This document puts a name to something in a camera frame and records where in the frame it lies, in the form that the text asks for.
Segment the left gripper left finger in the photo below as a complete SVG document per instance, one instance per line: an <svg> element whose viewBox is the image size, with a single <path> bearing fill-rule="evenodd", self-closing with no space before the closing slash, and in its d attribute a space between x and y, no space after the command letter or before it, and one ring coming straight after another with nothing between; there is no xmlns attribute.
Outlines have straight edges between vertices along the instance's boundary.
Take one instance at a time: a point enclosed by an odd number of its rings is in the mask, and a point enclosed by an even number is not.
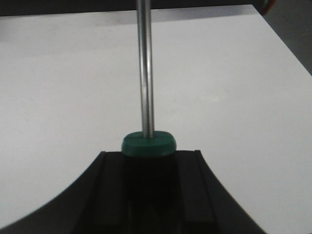
<svg viewBox="0 0 312 234"><path fill-rule="evenodd" d="M123 234L125 158L101 152L62 193L39 209L2 228L2 234Z"/></svg>

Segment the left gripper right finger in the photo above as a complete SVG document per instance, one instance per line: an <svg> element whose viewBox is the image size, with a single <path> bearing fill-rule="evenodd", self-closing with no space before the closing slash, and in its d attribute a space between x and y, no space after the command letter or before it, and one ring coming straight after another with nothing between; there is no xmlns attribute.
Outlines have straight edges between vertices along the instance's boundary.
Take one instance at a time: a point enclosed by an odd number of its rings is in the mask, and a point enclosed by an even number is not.
<svg viewBox="0 0 312 234"><path fill-rule="evenodd" d="M216 178L201 152L177 151L182 234L262 234L264 231Z"/></svg>

